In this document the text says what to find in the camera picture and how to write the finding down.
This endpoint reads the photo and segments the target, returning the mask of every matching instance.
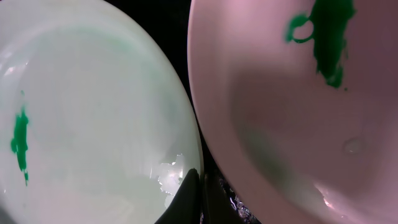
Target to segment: pink bowl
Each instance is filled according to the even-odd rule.
[[[395,0],[192,3],[199,124],[261,222],[398,223],[397,8]]]

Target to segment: green droplet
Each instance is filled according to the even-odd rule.
[[[293,37],[294,29],[303,26],[303,15],[292,19],[286,34],[288,42],[294,40],[304,43],[314,39],[313,53],[318,62],[317,71],[325,77],[328,85],[335,88],[339,88],[343,80],[340,57],[346,47],[344,33],[355,12],[353,0],[316,0],[311,15],[307,18],[313,24],[312,35],[306,39]]]
[[[22,107],[21,114],[16,115],[16,123],[14,127],[14,138],[11,140],[11,150],[17,154],[19,169],[24,173],[25,183],[29,179],[26,165],[26,151],[28,149],[26,142],[26,131],[29,119],[25,114],[25,108]]]

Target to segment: water droplet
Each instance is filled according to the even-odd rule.
[[[363,151],[364,143],[360,138],[352,138],[344,142],[343,152],[349,155],[357,155]]]

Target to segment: green liquid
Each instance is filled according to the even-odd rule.
[[[25,184],[29,180],[26,169],[26,151],[28,149],[26,142],[26,130],[29,119],[25,114],[25,108],[22,107],[21,114],[16,115],[16,123],[14,128],[14,138],[11,140],[11,150],[17,155],[20,170],[24,173]]]
[[[346,47],[344,32],[355,12],[353,0],[317,0],[310,17],[306,17],[305,14],[295,16],[285,35],[287,42],[293,40],[296,43],[304,43],[314,40],[313,54],[318,62],[317,72],[320,72],[326,83],[334,88],[339,88],[343,81],[340,57]],[[303,26],[307,21],[313,24],[312,35],[306,39],[294,38],[294,29]]]

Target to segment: plate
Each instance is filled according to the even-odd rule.
[[[398,222],[396,6],[193,2],[198,121],[262,223]]]
[[[1,1],[0,33],[1,208],[18,224],[154,223],[202,167],[155,42],[91,0]]]

